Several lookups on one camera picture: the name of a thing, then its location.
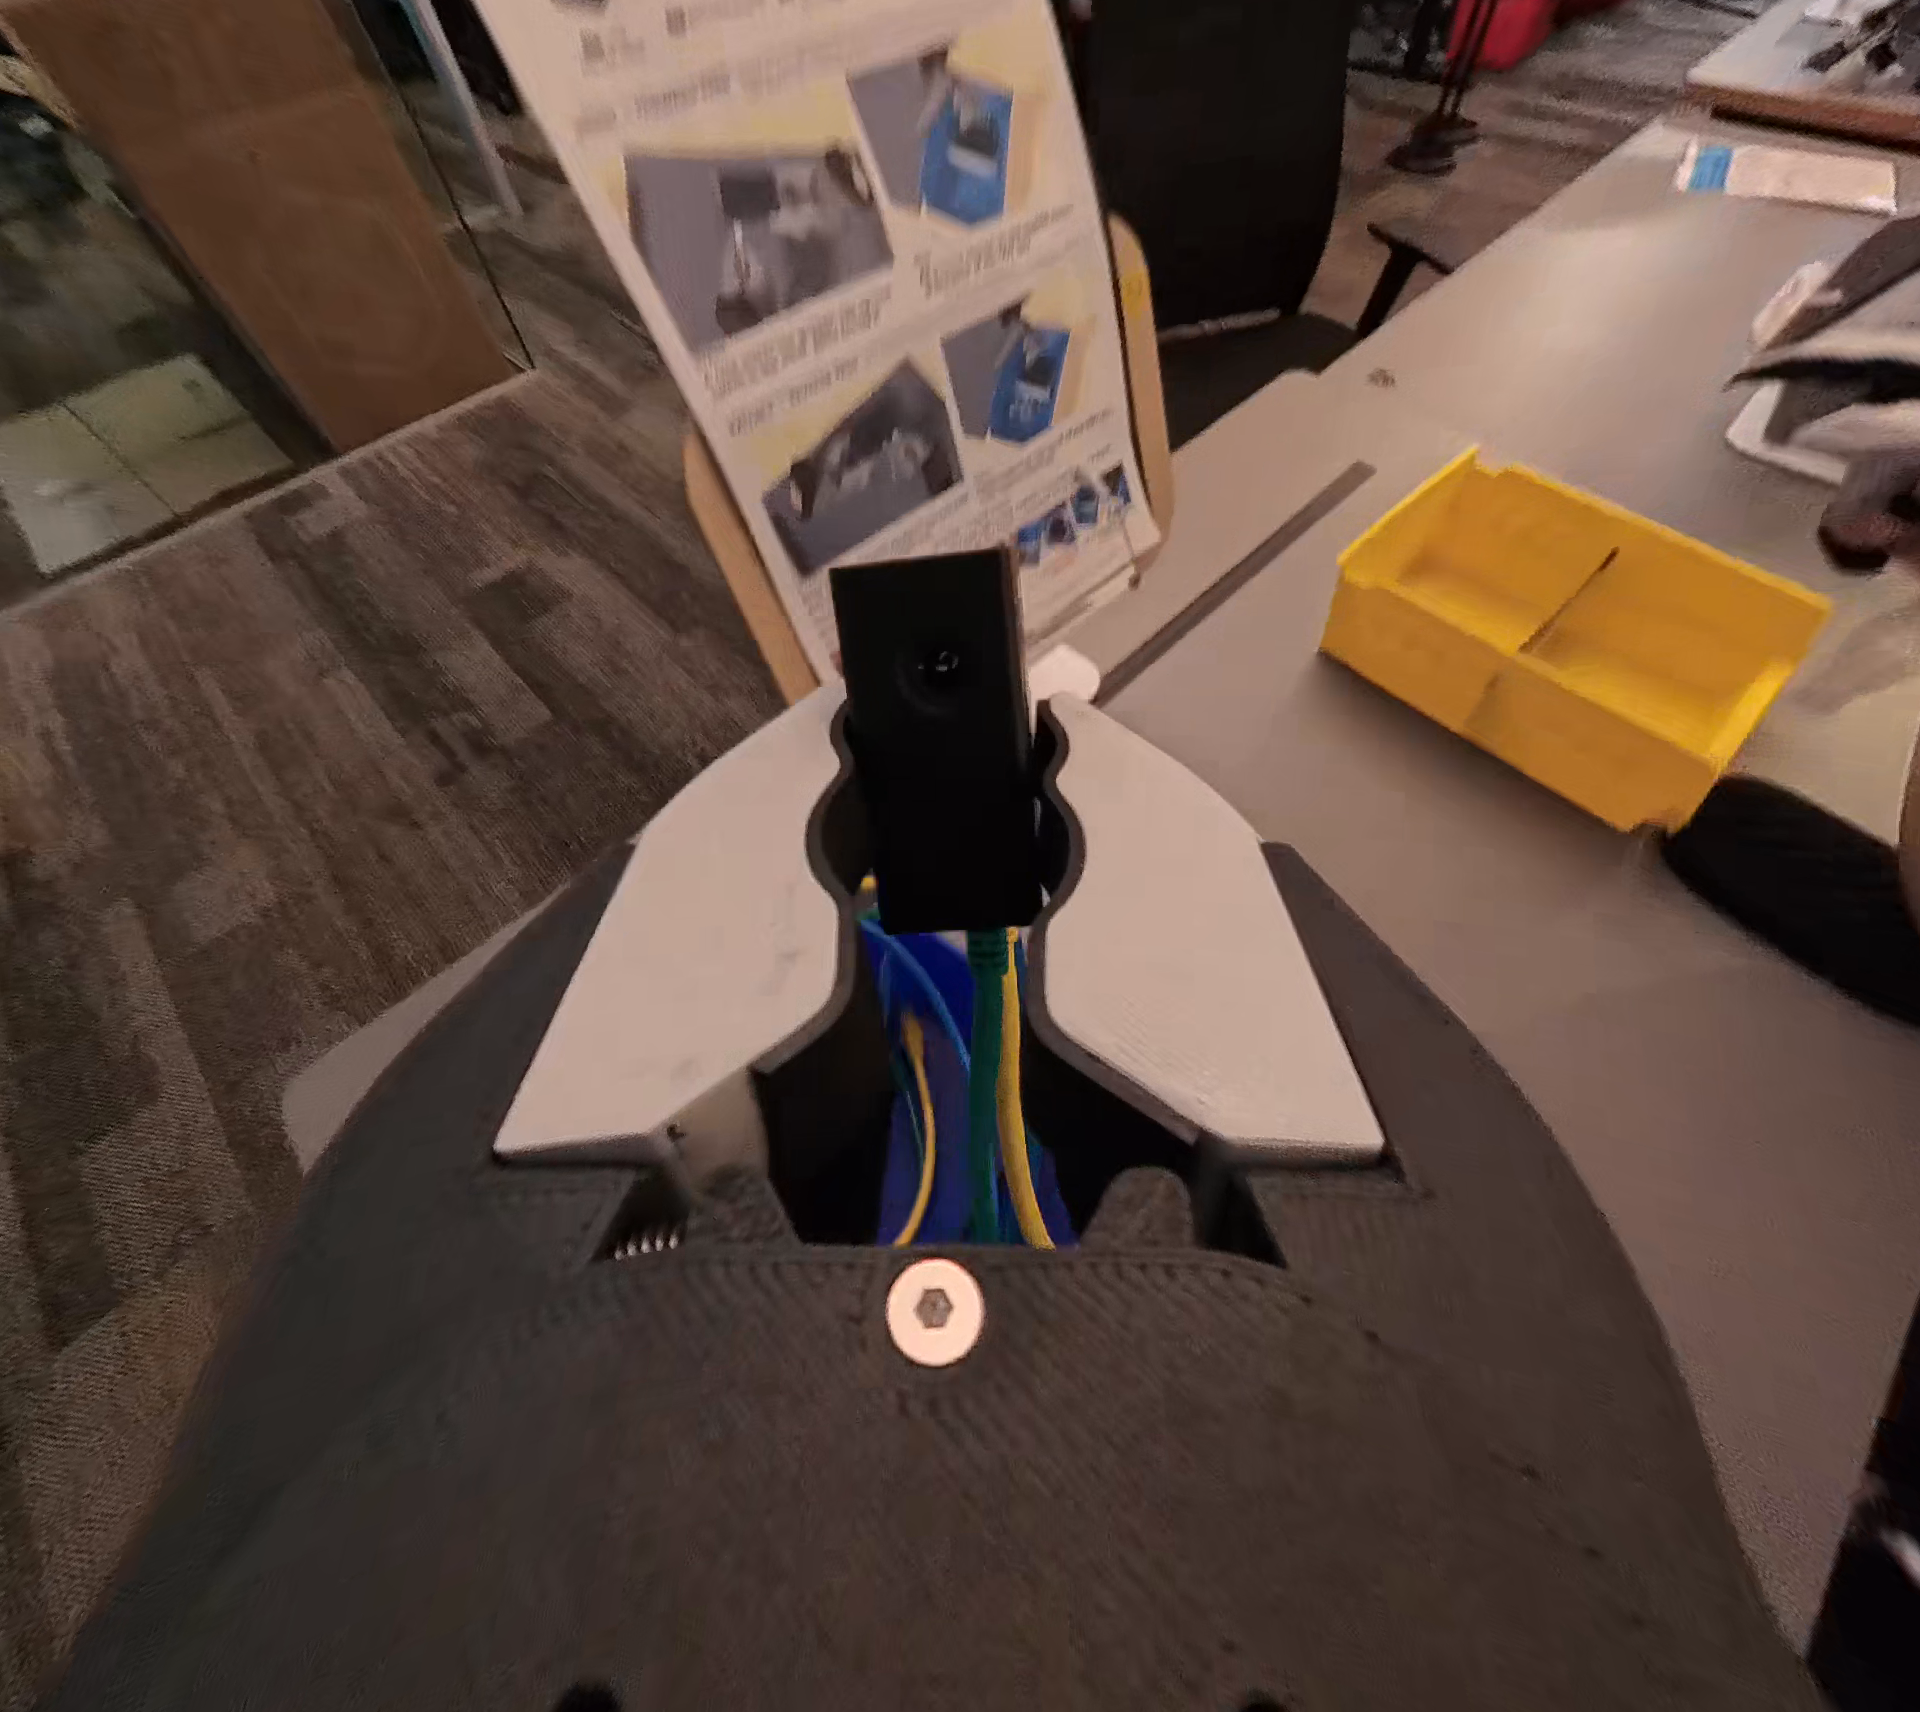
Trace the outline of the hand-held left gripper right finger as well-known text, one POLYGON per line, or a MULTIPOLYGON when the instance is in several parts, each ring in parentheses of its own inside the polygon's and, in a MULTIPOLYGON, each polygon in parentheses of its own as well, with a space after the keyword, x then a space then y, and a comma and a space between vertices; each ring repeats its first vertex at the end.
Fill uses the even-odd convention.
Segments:
POLYGON ((1035 1042, 1186 1145, 1274 1170, 1386 1151, 1260 833, 1084 697, 1040 701, 1035 1042))

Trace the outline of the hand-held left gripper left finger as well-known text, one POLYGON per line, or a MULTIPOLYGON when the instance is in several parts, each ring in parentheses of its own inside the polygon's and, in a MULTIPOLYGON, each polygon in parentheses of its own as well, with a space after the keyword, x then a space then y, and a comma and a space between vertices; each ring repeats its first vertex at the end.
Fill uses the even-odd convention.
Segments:
POLYGON ((512 1167, 847 1167, 877 1145, 847 684, 741 739, 634 839, 496 1129, 512 1167))

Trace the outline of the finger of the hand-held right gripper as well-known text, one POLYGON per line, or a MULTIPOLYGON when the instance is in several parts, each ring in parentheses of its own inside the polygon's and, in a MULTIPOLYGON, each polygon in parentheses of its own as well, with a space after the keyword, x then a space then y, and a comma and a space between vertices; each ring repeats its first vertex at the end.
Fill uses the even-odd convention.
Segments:
POLYGON ((1747 402, 1726 445, 1787 479, 1835 486, 1862 459, 1916 448, 1916 357, 1786 357, 1755 361, 1733 380, 1747 402))
POLYGON ((1749 351, 1772 351, 1832 331, 1916 283, 1920 221, 1881 221, 1864 242, 1840 258, 1799 265, 1786 289, 1755 312, 1749 351))

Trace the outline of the blue plastic bin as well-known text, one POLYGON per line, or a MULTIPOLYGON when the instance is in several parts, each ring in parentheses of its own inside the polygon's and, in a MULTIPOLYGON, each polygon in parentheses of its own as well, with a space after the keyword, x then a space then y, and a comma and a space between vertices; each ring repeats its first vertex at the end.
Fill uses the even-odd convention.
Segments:
POLYGON ((971 1242, 971 974, 957 935, 859 921, 893 1072, 877 1242, 971 1242))

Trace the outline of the black ethernet switch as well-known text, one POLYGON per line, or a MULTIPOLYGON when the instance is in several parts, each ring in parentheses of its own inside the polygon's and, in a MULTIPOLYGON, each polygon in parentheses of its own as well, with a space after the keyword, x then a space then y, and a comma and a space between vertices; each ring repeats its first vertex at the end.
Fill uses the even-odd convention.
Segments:
POLYGON ((1016 557, 835 565, 827 605, 881 921, 1023 929, 1046 872, 1016 557))

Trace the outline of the yellow plastic bin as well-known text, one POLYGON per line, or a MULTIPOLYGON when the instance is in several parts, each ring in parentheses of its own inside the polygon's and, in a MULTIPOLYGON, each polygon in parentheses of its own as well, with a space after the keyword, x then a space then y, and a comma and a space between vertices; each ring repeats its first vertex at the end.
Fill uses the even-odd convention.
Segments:
POLYGON ((1461 454, 1338 557, 1318 650, 1615 833, 1680 833, 1832 599, 1461 454))

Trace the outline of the white paper sheet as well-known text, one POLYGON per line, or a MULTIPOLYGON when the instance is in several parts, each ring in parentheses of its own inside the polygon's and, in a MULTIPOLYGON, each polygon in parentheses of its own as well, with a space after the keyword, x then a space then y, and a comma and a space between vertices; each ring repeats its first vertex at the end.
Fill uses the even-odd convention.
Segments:
POLYGON ((1901 216, 1901 166, 1888 155, 1840 155, 1786 144, 1692 141, 1680 194, 1723 194, 1747 205, 1799 205, 1828 210, 1901 216))

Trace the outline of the grey background table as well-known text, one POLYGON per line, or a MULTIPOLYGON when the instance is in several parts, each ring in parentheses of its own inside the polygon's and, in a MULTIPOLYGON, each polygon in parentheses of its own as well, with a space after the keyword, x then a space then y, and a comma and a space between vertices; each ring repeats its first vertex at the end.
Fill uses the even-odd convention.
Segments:
POLYGON ((1847 55, 1828 72, 1814 69, 1874 6, 1881 0, 1772 0, 1688 72, 1685 99, 1726 118, 1916 154, 1910 64, 1874 72, 1864 55, 1847 55))

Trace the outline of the black mesh office chair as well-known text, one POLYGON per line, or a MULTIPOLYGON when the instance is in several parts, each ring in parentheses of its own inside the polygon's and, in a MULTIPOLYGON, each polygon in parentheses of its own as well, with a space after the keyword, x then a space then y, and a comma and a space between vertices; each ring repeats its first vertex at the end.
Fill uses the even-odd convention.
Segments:
POLYGON ((1354 327, 1306 311, 1331 242, 1356 0, 1093 0, 1078 41, 1101 194, 1141 244, 1168 445, 1284 374, 1330 374, 1417 271, 1456 258, 1371 221, 1378 280, 1354 327))

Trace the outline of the tall cardboard box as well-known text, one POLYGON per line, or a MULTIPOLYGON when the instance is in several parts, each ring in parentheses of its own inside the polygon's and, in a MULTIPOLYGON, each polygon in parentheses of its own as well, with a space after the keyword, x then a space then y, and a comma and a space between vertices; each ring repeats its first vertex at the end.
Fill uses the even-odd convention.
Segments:
POLYGON ((137 210, 328 454, 518 377, 326 0, 0 0, 137 210))

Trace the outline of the printed instruction poster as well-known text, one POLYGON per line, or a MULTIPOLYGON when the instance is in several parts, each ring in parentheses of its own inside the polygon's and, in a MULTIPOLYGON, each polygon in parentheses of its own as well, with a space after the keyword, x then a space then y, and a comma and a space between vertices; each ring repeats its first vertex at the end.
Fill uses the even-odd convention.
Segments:
POLYGON ((1164 547, 1047 0, 469 0, 771 576, 1002 547, 1032 650, 1164 547))

